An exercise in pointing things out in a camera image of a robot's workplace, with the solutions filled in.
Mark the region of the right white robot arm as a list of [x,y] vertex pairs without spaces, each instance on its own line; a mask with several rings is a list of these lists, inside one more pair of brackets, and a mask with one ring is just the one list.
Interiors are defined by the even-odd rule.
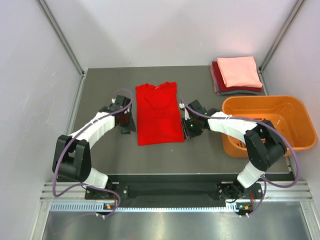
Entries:
[[230,185],[232,196],[245,198],[252,186],[265,172],[287,153],[287,147],[269,120],[235,117],[215,108],[206,110],[194,100],[186,105],[181,119],[185,139],[200,136],[204,130],[221,133],[242,142],[246,147],[248,163]]

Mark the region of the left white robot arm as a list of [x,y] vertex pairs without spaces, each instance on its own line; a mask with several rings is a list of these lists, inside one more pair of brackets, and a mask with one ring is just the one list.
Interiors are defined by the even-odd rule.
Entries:
[[98,195],[109,198],[114,187],[108,183],[106,174],[92,167],[91,148],[115,127],[123,135],[136,131],[132,100],[126,96],[117,95],[109,106],[102,107],[82,128],[58,137],[52,163],[55,177],[95,187]]

